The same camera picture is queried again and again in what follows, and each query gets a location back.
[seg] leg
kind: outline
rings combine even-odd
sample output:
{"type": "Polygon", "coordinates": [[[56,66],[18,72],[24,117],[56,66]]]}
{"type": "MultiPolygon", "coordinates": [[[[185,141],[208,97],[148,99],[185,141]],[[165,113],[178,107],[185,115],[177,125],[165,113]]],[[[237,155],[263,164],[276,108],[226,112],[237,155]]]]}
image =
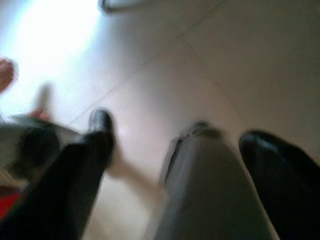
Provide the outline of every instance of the leg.
{"type": "Polygon", "coordinates": [[[15,180],[21,179],[32,182],[52,163],[59,148],[59,140],[49,128],[0,124],[0,185],[14,186],[15,180]]]}
{"type": "Polygon", "coordinates": [[[318,165],[300,148],[263,131],[244,134],[239,148],[280,239],[320,239],[318,165]]]}
{"type": "Polygon", "coordinates": [[[0,225],[3,239],[82,237],[114,140],[103,111],[90,120],[92,133],[65,147],[40,181],[30,186],[0,225]]]}
{"type": "Polygon", "coordinates": [[[155,239],[270,239],[247,178],[217,131],[202,124],[178,142],[155,239]]]}

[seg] person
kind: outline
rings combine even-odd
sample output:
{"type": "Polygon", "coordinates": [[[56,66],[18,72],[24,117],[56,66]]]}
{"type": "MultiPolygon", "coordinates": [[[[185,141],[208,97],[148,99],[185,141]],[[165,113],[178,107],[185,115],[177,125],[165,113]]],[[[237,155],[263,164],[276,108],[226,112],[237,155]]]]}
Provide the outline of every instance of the person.
{"type": "Polygon", "coordinates": [[[114,145],[112,120],[97,109],[89,133],[64,147],[40,180],[22,193],[0,224],[0,239],[80,239],[114,145]]]}

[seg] beige floor tile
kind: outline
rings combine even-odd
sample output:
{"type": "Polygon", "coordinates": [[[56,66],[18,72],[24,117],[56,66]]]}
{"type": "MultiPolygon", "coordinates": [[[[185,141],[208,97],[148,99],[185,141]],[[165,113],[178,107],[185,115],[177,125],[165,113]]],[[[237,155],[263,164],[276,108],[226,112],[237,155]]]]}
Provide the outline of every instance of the beige floor tile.
{"type": "MultiPolygon", "coordinates": [[[[188,50],[179,41],[97,106],[104,107],[113,114],[122,164],[134,169],[127,172],[136,172],[135,176],[140,176],[136,179],[145,179],[140,182],[147,183],[148,189],[152,189],[150,186],[158,181],[170,140],[194,121],[208,120],[223,128],[232,140],[245,129],[242,120],[211,87],[188,50]]],[[[85,132],[89,115],[90,110],[76,120],[72,127],[85,132]]],[[[87,230],[88,238],[96,232],[95,228],[101,226],[99,234],[105,238],[136,239],[129,238],[129,233],[132,236],[143,235],[143,226],[146,226],[152,212],[150,209],[161,201],[159,189],[155,187],[155,191],[148,190],[153,194],[152,197],[143,195],[140,199],[150,199],[147,200],[149,207],[142,211],[140,218],[142,203],[135,200],[136,191],[122,183],[127,173],[123,173],[121,167],[115,168],[120,169],[122,178],[104,179],[92,216],[95,223],[91,223],[87,230]]]]}
{"type": "Polygon", "coordinates": [[[106,15],[91,0],[33,0],[12,16],[2,53],[18,63],[19,81],[1,97],[1,111],[25,112],[50,82],[53,118],[68,123],[177,36],[148,2],[117,2],[106,15]]]}
{"type": "Polygon", "coordinates": [[[319,17],[313,1],[229,1],[185,36],[252,127],[318,155],[319,17]]]}
{"type": "Polygon", "coordinates": [[[154,0],[180,33],[183,33],[223,0],[154,0]]]}

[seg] tile floor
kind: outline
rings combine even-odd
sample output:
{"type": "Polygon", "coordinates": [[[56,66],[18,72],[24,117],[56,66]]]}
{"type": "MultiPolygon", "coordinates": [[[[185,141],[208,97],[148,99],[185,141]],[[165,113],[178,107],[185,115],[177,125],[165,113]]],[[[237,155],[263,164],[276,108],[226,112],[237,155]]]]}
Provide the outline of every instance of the tile floor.
{"type": "Polygon", "coordinates": [[[118,161],[85,239],[140,240],[163,192],[170,139],[196,120],[236,146],[259,128],[320,163],[317,0],[3,0],[0,54],[19,79],[0,97],[25,113],[51,86],[53,120],[85,132],[95,107],[114,115],[118,161]]]}

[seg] black leather shoe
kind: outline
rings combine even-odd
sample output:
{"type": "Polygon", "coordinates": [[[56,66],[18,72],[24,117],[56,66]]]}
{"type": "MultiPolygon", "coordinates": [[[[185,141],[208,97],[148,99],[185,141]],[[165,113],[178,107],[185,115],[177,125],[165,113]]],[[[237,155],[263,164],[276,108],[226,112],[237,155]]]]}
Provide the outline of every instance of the black leather shoe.
{"type": "Polygon", "coordinates": [[[89,120],[90,132],[113,133],[113,123],[110,114],[103,108],[94,110],[89,120]]]}
{"type": "Polygon", "coordinates": [[[244,134],[239,149],[280,239],[320,239],[319,166],[299,147],[263,131],[244,134]]]}

